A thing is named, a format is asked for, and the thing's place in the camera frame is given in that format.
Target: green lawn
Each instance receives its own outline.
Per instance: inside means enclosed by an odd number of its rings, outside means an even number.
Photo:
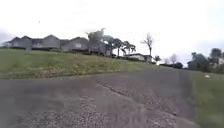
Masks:
[[[224,128],[224,75],[192,72],[196,119],[202,128]]]
[[[151,68],[141,62],[72,53],[0,49],[0,79],[48,78]]]

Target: grassy hill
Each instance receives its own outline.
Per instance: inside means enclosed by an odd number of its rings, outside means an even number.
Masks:
[[[0,78],[48,78],[144,70],[141,62],[72,53],[0,49]]]
[[[191,72],[197,122],[202,128],[224,128],[224,75]]]

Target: tree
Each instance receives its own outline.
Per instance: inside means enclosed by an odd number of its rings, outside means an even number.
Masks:
[[[171,57],[170,57],[170,61],[172,64],[175,64],[175,62],[177,61],[177,55],[176,54],[173,54]]]
[[[135,45],[131,44],[131,52],[136,52]]]
[[[161,58],[160,58],[158,55],[156,55],[156,56],[155,56],[155,61],[156,61],[156,62],[161,61]]]
[[[165,59],[164,59],[164,63],[165,63],[165,64],[169,64],[169,63],[170,63],[170,60],[169,60],[168,58],[165,58]]]
[[[177,62],[177,63],[175,64],[174,68],[181,69],[181,68],[183,68],[183,64],[180,63],[180,62]]]
[[[117,57],[119,57],[120,48],[122,47],[122,41],[118,38],[115,38],[113,41],[115,47],[117,48]]]
[[[147,37],[146,37],[146,40],[143,40],[141,41],[142,44],[145,44],[148,46],[149,48],[149,52],[150,52],[150,62],[152,61],[152,43],[153,43],[153,39],[152,39],[152,36],[148,33],[147,34]]]
[[[128,41],[124,41],[124,49],[128,50],[128,54],[130,54],[131,51],[131,44]]]
[[[108,45],[110,47],[110,55],[112,57],[112,53],[113,53],[112,51],[114,49],[114,38],[110,35],[104,35],[103,36],[103,41],[108,42]]]
[[[218,64],[219,58],[222,56],[222,50],[219,48],[213,48],[210,53],[210,61],[212,64]]]
[[[195,59],[188,62],[188,68],[203,72],[209,71],[209,61],[203,54],[196,54]]]
[[[191,55],[192,55],[192,60],[195,60],[195,57],[196,57],[197,53],[196,52],[192,52]]]
[[[121,48],[121,51],[123,52],[123,56],[126,55],[126,51],[124,48]]]
[[[101,30],[95,31],[95,32],[90,32],[86,33],[89,38],[89,46],[88,46],[88,51],[89,53],[91,52],[91,45],[97,45],[98,48],[98,55],[100,54],[100,44],[103,41],[103,35],[104,35],[104,28]]]
[[[124,49],[128,50],[128,54],[130,54],[130,52],[135,52],[136,51],[135,45],[130,44],[128,41],[124,41],[123,46],[124,46]]]

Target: bare tree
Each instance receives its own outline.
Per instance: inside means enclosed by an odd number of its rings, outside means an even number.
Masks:
[[[169,63],[170,63],[170,60],[169,60],[168,58],[165,58],[165,59],[164,59],[164,63],[165,63],[165,64],[169,64]]]
[[[150,62],[152,61],[152,43],[153,43],[153,39],[152,36],[148,33],[146,40],[141,41],[142,44],[145,44],[148,46],[149,48],[149,52],[150,52]]]
[[[175,64],[177,62],[177,55],[176,54],[173,54],[171,57],[170,57],[170,61],[172,64]]]

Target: palm tree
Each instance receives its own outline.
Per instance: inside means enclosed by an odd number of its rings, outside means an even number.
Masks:
[[[130,54],[130,52],[135,52],[136,51],[135,45],[130,44],[128,41],[124,41],[123,45],[125,46],[124,49],[128,50],[128,54]]]
[[[126,55],[125,49],[124,48],[121,48],[121,51],[123,52],[123,56],[125,56]]]
[[[113,43],[115,47],[117,48],[117,56],[119,57],[120,48],[122,47],[122,41],[118,38],[115,38]]]
[[[131,44],[128,41],[124,41],[124,46],[125,46],[124,49],[127,49],[128,50],[128,54],[130,54]]]
[[[136,52],[136,47],[133,44],[131,44],[131,52]]]
[[[150,52],[150,54],[149,54],[150,55],[150,61],[152,61],[151,60],[151,58],[152,58],[152,43],[153,43],[152,36],[148,33],[147,37],[146,37],[146,40],[141,41],[141,43],[148,46],[149,52]]]

